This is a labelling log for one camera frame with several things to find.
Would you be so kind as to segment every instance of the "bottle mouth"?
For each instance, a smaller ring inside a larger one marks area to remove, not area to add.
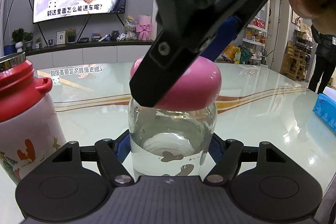
[[[16,52],[0,58],[0,72],[14,68],[26,61],[25,52]]]

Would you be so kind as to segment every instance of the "cabinet door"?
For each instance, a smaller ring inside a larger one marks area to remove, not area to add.
[[[34,69],[49,69],[53,68],[53,53],[46,52],[43,54],[34,54],[26,57],[30,62],[32,62]]]
[[[134,62],[144,56],[149,50],[149,45],[117,46],[118,62]]]
[[[115,63],[117,62],[117,47],[83,48],[84,64]]]
[[[54,68],[84,64],[83,50],[81,48],[53,52],[52,57]]]

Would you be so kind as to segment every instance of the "person's legs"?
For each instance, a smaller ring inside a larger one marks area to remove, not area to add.
[[[334,64],[327,61],[325,70],[324,70],[323,75],[322,75],[321,84],[319,86],[317,94],[323,93],[325,87],[327,86],[330,78],[332,77],[332,75],[334,73],[335,67],[336,66]]]
[[[309,86],[308,86],[308,88],[312,90],[313,92],[316,92],[317,84],[319,83],[322,73],[327,66],[327,62],[328,61],[325,58],[316,56],[314,73],[310,79]]]

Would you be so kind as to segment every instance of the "table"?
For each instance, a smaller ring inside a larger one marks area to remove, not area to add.
[[[38,77],[58,82],[50,92],[67,141],[93,145],[117,138],[128,128],[131,63],[91,64],[44,69]],[[269,141],[328,189],[336,171],[336,136],[312,112],[317,94],[265,67],[217,63],[222,86],[217,100],[216,134],[245,145]],[[130,155],[124,163],[133,174]],[[201,177],[213,167],[208,155]],[[92,162],[83,166],[98,172]],[[255,163],[244,164],[241,172]],[[14,197],[15,185],[0,169],[0,223],[18,224],[23,217]]]

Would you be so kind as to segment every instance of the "gray ribbed plate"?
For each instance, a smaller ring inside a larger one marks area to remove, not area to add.
[[[40,224],[27,219],[24,224]],[[195,177],[141,177],[118,187],[96,212],[73,224],[263,224],[240,211],[221,187]],[[309,218],[294,222],[317,224]]]

